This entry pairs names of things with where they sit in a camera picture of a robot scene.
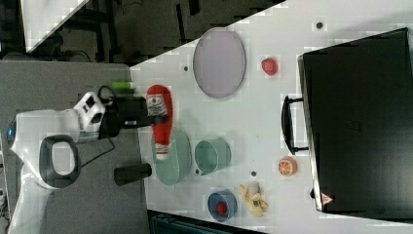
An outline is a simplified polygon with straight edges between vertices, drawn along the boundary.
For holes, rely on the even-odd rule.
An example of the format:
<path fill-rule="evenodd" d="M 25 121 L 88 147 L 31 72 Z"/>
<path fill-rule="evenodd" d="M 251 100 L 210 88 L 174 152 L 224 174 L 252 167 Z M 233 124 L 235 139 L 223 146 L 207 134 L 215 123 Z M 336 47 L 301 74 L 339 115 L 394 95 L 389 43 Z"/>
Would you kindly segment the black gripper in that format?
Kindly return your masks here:
<path fill-rule="evenodd" d="M 169 117 L 148 115 L 144 97 L 110 97 L 103 100 L 105 112 L 99 128 L 98 138 L 116 137 L 122 129 L 165 124 Z"/>

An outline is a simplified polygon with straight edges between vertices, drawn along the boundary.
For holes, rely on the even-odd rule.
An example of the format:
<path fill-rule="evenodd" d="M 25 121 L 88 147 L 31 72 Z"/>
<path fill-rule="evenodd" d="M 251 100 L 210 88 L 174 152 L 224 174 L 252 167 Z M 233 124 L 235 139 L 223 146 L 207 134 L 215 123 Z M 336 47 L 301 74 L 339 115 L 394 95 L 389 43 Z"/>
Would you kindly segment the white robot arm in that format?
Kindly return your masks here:
<path fill-rule="evenodd" d="M 6 136 L 23 166 L 7 234 L 40 234 L 51 194 L 75 183 L 81 173 L 80 144 L 116 137 L 126 128 L 165 123 L 168 115 L 160 95 L 117 99 L 94 92 L 72 108 L 17 114 Z"/>

